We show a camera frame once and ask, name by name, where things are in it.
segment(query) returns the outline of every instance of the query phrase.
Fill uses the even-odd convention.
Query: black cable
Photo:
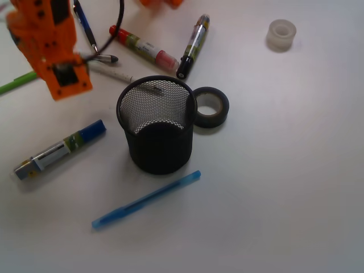
[[[116,22],[116,30],[115,30],[114,34],[112,34],[112,36],[109,38],[109,40],[107,40],[107,42],[102,46],[102,48],[98,51],[98,54],[95,53],[94,55],[91,55],[91,56],[85,58],[82,61],[82,64],[78,64],[78,65],[86,64],[88,61],[95,59],[95,57],[97,57],[97,55],[101,54],[105,49],[107,49],[107,47],[111,44],[111,42],[114,40],[114,38],[116,36],[118,36],[118,32],[119,32],[119,29],[121,26],[121,22],[123,21],[123,17],[124,17],[124,0],[120,0],[119,17],[118,17],[118,21]]]

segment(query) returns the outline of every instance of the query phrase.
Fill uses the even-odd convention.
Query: red marker
[[[111,35],[115,33],[115,29],[116,26],[110,27],[109,32]],[[175,58],[134,34],[120,28],[117,38],[124,46],[129,47],[159,67],[171,73],[175,73],[178,69],[179,62]]]

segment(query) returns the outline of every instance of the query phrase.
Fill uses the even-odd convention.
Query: blue ballpoint pen
[[[97,44],[96,44],[95,37],[92,34],[92,30],[91,30],[91,28],[89,26],[89,23],[87,22],[84,11],[82,10],[80,1],[78,1],[78,0],[73,1],[73,11],[75,12],[75,14],[77,16],[78,21],[80,21],[80,24],[81,24],[82,28],[84,29],[84,31],[86,33],[86,36],[87,36],[87,39],[89,40],[92,48],[95,50],[95,52],[97,54],[99,54],[98,49],[97,49]]]
[[[168,184],[165,187],[157,189],[156,191],[150,193],[149,195],[146,195],[126,206],[122,206],[116,210],[113,210],[112,212],[93,221],[92,227],[94,229],[99,229],[117,219],[124,218],[125,216],[128,216],[129,214],[134,213],[139,209],[142,209],[145,205],[147,205],[151,201],[154,201],[156,198],[158,198],[166,193],[169,193],[174,189],[179,189],[183,186],[193,183],[194,181],[196,181],[196,179],[200,178],[200,176],[201,176],[201,172],[196,171],[188,176],[185,176],[184,178],[181,178],[180,180],[177,180],[173,183]]]

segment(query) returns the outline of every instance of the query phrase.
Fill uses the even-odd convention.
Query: orange object
[[[148,6],[150,3],[155,2],[155,0],[140,0],[140,2],[143,5]],[[166,2],[169,2],[174,6],[179,6],[183,2],[183,0],[166,0]]]
[[[10,34],[48,85],[54,100],[92,89],[86,66],[73,53],[76,30],[68,0],[11,0],[6,16]]]

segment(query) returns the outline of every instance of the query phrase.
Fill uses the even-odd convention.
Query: pen holder
[[[191,89],[167,76],[135,81],[117,103],[132,160],[156,175],[175,172],[189,160],[196,114]]]

